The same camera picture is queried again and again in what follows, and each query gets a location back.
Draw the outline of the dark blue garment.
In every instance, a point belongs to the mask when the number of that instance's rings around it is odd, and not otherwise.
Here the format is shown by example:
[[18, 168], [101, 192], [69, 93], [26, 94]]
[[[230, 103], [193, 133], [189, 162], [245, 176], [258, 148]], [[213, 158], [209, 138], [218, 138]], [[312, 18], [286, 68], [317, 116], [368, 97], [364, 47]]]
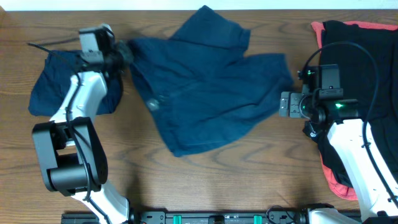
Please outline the dark blue garment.
[[[44, 61], [29, 101], [29, 113], [34, 116], [53, 116], [63, 103], [70, 87], [72, 70], [58, 58], [48, 54]], [[107, 95], [102, 99], [97, 110], [98, 115], [116, 111], [123, 94], [123, 83], [117, 77], [109, 81]]]

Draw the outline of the dark blue denim shorts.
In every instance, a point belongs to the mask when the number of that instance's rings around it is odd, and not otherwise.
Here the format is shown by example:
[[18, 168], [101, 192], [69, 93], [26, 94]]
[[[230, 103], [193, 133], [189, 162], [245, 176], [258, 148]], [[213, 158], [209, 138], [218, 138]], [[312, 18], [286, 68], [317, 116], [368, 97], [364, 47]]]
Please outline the dark blue denim shorts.
[[285, 55], [245, 56], [250, 36], [203, 6], [168, 39], [128, 42], [134, 86], [173, 155], [227, 145], [278, 110], [294, 83]]

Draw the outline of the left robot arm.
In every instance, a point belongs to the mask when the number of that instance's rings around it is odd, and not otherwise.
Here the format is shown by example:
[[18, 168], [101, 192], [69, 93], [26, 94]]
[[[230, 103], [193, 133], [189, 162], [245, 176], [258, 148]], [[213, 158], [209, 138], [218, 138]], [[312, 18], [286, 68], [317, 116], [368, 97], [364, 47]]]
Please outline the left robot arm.
[[89, 212], [67, 212], [62, 223], [134, 223], [130, 201], [108, 180], [106, 154], [94, 121], [109, 83], [133, 60], [129, 47], [117, 42], [107, 24], [80, 29], [79, 62], [70, 67], [70, 87], [58, 111], [36, 124], [32, 139], [46, 188], [74, 198]]

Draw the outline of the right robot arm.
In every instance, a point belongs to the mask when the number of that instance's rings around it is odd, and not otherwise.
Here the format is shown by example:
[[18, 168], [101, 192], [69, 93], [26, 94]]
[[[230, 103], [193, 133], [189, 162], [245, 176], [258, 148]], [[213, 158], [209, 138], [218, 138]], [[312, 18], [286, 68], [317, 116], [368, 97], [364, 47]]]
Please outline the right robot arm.
[[302, 91], [282, 92], [280, 116], [305, 118], [311, 137], [326, 134], [358, 198], [361, 223], [397, 223], [397, 182], [359, 117], [358, 101], [343, 96], [338, 66], [307, 67], [298, 77]]

